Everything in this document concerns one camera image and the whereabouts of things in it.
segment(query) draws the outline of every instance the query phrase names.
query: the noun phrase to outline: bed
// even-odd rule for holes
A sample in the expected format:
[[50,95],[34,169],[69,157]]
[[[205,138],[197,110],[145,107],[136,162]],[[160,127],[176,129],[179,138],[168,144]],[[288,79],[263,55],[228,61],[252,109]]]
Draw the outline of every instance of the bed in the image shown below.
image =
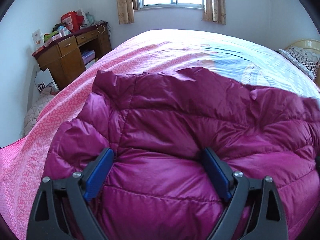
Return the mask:
[[[98,70],[116,74],[157,73],[204,67],[243,84],[280,88],[320,99],[319,89],[303,72],[275,51],[216,33],[157,30],[138,35],[107,54],[61,91],[41,112],[31,132],[0,150],[0,214],[23,240],[44,162],[58,127],[75,118],[92,91]],[[294,222],[303,227],[316,206]],[[292,229],[290,239],[300,231]]]

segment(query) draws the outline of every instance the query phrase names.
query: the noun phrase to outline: silver bolt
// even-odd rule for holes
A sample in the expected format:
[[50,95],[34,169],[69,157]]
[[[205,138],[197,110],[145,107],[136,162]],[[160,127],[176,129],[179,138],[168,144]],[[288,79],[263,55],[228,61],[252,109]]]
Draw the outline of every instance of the silver bolt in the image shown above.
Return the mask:
[[271,176],[266,176],[265,180],[270,183],[273,182],[273,178]]
[[243,177],[243,172],[242,171],[235,171],[233,173],[237,178],[242,178]]
[[72,174],[72,177],[74,177],[74,178],[80,178],[81,177],[81,175],[82,175],[82,173],[81,172],[79,172],[79,171],[76,171],[76,172],[74,172],[73,174]]
[[44,177],[43,179],[42,179],[42,182],[43,183],[47,183],[47,182],[49,182],[50,181],[50,178],[49,177]]

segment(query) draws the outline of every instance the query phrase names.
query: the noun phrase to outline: floral curtain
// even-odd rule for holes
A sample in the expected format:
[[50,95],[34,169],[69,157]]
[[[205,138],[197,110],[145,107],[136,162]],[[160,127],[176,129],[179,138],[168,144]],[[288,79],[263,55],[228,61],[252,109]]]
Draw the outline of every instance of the floral curtain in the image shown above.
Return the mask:
[[203,20],[226,24],[226,2],[225,0],[204,0]]
[[134,23],[132,0],[117,0],[119,24]]

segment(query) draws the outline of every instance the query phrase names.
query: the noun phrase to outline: window frame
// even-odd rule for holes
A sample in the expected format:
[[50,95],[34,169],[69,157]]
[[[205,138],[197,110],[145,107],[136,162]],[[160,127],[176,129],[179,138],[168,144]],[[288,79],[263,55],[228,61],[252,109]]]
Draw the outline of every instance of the window frame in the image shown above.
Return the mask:
[[179,3],[178,0],[176,0],[176,3],[175,3],[173,2],[173,0],[171,0],[171,3],[161,3],[161,4],[151,4],[151,5],[144,5],[143,0],[137,0],[137,7],[138,7],[138,10],[152,9],[152,8],[174,8],[174,7],[203,9],[204,0],[202,0],[202,4]]

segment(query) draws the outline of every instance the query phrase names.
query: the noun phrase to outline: pillowcase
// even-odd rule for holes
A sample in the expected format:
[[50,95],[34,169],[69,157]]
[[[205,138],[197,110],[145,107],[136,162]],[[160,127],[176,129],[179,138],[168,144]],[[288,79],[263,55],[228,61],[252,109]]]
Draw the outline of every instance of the pillowcase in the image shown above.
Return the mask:
[[287,50],[280,49],[280,54],[288,59],[293,65],[315,80],[320,65],[320,55],[307,49],[291,46]]

